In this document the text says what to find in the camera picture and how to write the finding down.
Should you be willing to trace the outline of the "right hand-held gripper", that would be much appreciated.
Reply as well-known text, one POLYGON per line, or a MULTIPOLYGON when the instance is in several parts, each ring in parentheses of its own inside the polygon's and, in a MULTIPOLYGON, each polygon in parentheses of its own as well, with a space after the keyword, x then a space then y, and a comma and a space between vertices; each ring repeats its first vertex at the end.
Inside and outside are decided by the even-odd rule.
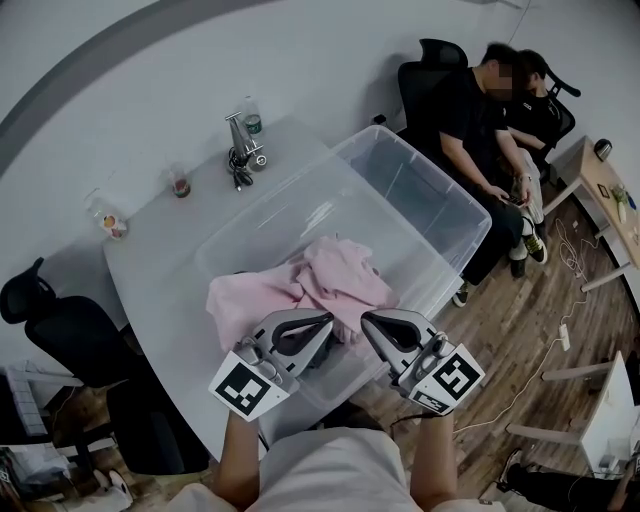
POLYGON ((424 408, 428 415, 448 415, 485 377, 463 344, 453 345, 444 333, 435 335, 431 324, 418 312, 369 311, 361 317, 361 328, 396 375, 405 370, 399 345, 424 345, 429 340, 397 380, 401 395, 424 408))

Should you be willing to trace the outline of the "person's right forearm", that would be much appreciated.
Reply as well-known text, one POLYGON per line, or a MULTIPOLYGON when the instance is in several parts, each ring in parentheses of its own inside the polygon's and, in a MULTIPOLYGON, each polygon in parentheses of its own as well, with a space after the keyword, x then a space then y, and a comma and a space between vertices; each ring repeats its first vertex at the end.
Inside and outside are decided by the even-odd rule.
POLYGON ((411 471, 410 495, 423 512, 431 512, 457 494, 457 466, 452 414, 423 419, 411 471))

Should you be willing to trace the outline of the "green label water bottle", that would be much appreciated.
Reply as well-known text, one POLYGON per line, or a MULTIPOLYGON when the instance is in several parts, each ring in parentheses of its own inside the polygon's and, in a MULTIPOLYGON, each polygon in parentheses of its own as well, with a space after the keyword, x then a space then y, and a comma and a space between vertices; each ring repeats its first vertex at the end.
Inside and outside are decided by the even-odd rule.
POLYGON ((263 131, 262 117, 257 103, 251 96, 243 101, 242 121, 251 136, 259 136, 263 131))

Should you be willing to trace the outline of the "pink garment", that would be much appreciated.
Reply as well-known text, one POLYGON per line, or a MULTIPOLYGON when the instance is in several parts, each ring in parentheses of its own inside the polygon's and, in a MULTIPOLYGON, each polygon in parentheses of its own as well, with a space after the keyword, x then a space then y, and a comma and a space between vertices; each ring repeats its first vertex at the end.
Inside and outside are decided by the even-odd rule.
POLYGON ((399 305, 397 294, 370 265, 371 256, 364 245, 324 236, 277 267, 213 279, 206 310, 222 350, 231 350, 269 314, 301 308, 333 314, 338 339, 356 348, 361 315, 399 305))

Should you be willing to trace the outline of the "wooden desk with white legs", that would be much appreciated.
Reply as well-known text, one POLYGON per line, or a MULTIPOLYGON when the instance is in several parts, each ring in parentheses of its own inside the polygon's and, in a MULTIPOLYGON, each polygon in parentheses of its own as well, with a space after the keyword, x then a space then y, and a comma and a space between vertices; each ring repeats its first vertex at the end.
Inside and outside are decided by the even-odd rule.
POLYGON ((640 203, 633 208, 629 199, 618 202, 614 191, 625 192, 623 182, 608 161, 601 161, 594 151, 594 143, 587 137, 579 144, 567 168, 573 169, 572 181, 543 207, 544 215, 550 214, 577 189, 583 188, 600 208, 606 225, 596 238, 612 231, 626 251, 628 261, 603 276, 588 280, 582 277, 581 291, 589 293, 625 274, 630 269, 640 270, 640 203))

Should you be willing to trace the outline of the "silver metal stand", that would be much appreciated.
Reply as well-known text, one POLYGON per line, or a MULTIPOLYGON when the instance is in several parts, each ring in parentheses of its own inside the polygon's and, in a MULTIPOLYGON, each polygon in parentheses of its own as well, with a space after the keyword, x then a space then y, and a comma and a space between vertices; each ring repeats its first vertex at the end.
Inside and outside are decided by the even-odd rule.
POLYGON ((228 167, 231 172, 261 171, 267 165, 267 157, 263 153, 264 146, 249 133, 241 115, 242 113, 238 111, 225 118, 229 123, 232 137, 228 167))

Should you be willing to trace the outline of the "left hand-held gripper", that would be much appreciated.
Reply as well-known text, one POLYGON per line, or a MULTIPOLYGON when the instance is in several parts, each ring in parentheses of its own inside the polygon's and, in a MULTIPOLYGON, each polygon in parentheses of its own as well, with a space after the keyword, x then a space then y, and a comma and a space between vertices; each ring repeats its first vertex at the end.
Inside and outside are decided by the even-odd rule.
POLYGON ((326 345, 334 316, 298 308, 267 315, 230 350, 208 391, 247 422, 252 422, 299 390, 296 378, 326 345))

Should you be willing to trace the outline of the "person's left forearm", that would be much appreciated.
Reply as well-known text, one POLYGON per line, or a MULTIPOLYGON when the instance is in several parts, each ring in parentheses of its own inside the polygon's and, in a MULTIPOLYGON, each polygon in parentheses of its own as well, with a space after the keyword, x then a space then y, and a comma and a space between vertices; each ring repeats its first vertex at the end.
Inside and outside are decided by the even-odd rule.
POLYGON ((239 511, 250 508, 260 492, 259 429, 229 413, 213 492, 239 511))

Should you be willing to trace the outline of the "clear bottle with fruit label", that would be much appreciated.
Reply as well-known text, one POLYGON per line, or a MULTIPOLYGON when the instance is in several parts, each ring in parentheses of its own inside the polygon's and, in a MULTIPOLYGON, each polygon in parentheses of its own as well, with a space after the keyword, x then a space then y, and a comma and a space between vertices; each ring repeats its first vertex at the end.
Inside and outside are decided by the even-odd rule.
POLYGON ((128 233, 128 226, 124 217, 116 207, 95 189, 85 198, 85 207, 93 221, 109 238, 121 240, 128 233))

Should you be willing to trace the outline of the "person's white shirt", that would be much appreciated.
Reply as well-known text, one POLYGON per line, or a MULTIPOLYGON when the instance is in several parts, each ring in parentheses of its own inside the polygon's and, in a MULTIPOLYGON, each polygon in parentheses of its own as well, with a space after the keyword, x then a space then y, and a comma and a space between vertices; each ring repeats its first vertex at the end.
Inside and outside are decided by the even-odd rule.
MULTIPOLYGON (((189 484, 166 512, 423 512, 410 495, 396 443, 365 428, 310 430, 276 442, 259 455, 260 492, 239 511, 213 492, 213 484, 189 484)), ((502 503, 462 499, 431 512, 506 512, 502 503)))

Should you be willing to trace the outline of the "white desk frame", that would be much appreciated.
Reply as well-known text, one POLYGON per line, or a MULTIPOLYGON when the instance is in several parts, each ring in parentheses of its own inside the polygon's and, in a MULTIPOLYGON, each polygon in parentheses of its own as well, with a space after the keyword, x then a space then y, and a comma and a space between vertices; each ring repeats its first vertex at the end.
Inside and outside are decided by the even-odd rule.
POLYGON ((596 477, 614 476, 622 462, 629 461, 640 442, 640 405, 634 404, 625 360, 617 352, 611 362, 545 371, 545 382, 605 378, 597 402, 588 418, 575 431, 557 431, 510 423, 506 431, 536 441, 577 446, 596 477))

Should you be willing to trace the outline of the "white checked cloth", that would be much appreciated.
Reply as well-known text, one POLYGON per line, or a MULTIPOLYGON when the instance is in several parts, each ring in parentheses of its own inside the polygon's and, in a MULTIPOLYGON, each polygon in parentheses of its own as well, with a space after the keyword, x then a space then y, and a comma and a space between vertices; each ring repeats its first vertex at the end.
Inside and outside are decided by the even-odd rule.
POLYGON ((26 434, 30 437, 46 436, 48 434, 47 428, 24 372, 9 367, 6 369, 6 377, 12 400, 26 434))

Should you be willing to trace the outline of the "clear plastic drink cup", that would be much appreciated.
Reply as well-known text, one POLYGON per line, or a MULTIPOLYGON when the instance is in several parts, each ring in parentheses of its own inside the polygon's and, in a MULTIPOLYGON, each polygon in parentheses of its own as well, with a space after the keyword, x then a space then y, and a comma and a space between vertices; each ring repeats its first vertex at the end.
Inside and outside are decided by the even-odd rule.
POLYGON ((185 198, 191 192, 191 185, 184 168, 180 164, 172 164, 167 171, 171 190, 177 198, 185 198))

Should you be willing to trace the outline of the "black mesh office chair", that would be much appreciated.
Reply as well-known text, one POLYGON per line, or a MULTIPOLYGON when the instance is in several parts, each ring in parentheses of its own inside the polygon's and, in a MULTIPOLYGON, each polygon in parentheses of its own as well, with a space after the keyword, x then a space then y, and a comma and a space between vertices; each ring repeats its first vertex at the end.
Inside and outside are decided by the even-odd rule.
POLYGON ((109 419, 76 437, 79 458, 88 461, 90 444, 112 439, 133 473, 164 476, 206 470, 208 450, 146 357, 127 343, 95 301, 57 297, 38 274, 42 263, 37 259, 0 289, 0 317, 23 325, 26 337, 83 385, 105 389, 109 419))
POLYGON ((466 53, 455 43, 433 38, 422 38, 419 43, 421 59, 401 64, 397 73, 406 119, 400 135, 416 149, 428 146, 433 89, 451 72, 468 67, 466 53))
POLYGON ((557 108, 559 112, 560 126, 554 141, 548 144, 542 152, 543 159, 546 160, 549 153, 556 148, 557 143, 562 140, 567 134, 569 134, 576 126, 575 116, 571 111, 558 99, 558 95, 565 91, 568 95, 574 98, 580 98, 582 91, 576 87, 573 87, 560 79, 555 72, 551 69, 547 70, 547 77, 551 80, 551 88, 547 90, 551 102, 557 108))

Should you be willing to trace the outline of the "clear plastic storage bin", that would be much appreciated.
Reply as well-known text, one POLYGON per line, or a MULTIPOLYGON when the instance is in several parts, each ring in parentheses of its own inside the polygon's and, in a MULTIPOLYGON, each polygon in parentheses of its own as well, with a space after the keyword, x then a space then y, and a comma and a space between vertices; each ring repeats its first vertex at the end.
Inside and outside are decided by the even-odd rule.
MULTIPOLYGON (((320 237, 371 249, 370 265, 429 315, 454 292, 491 224, 455 180, 389 130, 368 127, 222 225, 197 251, 210 283, 285 263, 320 237)), ((389 368, 365 338, 294 377, 303 397, 331 409, 389 368)))

